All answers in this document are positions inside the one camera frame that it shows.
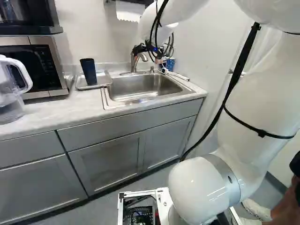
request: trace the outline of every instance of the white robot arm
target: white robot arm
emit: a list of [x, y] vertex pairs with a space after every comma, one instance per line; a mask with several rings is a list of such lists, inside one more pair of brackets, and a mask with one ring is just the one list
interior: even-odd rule
[[[162, 44], [180, 21], [191, 17], [207, 1], [169, 0], [161, 16], [157, 42]], [[255, 21], [284, 34], [233, 89], [217, 125], [220, 147], [204, 157], [183, 161], [170, 172], [173, 211], [190, 225], [202, 224], [251, 196], [272, 159], [300, 125], [300, 2], [235, 2]], [[139, 32], [144, 40], [150, 37], [156, 13], [153, 3], [140, 20]]]

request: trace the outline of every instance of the countertop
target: countertop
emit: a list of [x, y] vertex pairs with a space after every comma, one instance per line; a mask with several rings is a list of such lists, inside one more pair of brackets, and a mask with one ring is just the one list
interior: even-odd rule
[[195, 93], [170, 97], [158, 101], [133, 104], [112, 110], [104, 110], [100, 89], [77, 91], [74, 87], [69, 96], [27, 101], [25, 115], [20, 119], [0, 125], [0, 141], [63, 129], [84, 123], [140, 112], [179, 102], [203, 98], [207, 91], [191, 82], [173, 77], [193, 89]]

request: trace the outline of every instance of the gray floor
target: gray floor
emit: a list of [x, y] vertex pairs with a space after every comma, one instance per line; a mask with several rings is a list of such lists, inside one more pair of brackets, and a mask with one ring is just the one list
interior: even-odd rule
[[[172, 167], [158, 171], [82, 207], [33, 223], [33, 225], [116, 225], [118, 193], [120, 191], [140, 191], [167, 187], [168, 174]], [[272, 208], [279, 202], [282, 195], [267, 180], [264, 180], [251, 198], [263, 206]], [[235, 208], [239, 216], [255, 219], [240, 205]]]

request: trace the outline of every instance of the paper towel holder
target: paper towel holder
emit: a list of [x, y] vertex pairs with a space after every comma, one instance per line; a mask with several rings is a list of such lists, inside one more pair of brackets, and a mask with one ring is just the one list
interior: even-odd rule
[[[120, 0], [106, 0], [107, 3], [109, 1], [120, 1]], [[143, 4], [145, 6], [149, 6], [151, 3], [154, 2], [154, 0], [121, 0], [121, 1], [128, 1], [128, 2], [132, 2], [132, 3]]]

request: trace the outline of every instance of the stainless steel sink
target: stainless steel sink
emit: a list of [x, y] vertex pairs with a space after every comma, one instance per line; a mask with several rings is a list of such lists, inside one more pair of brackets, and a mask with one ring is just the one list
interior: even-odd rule
[[112, 84], [102, 89], [102, 99], [109, 109], [188, 93], [194, 91], [160, 72], [128, 74], [112, 77]]

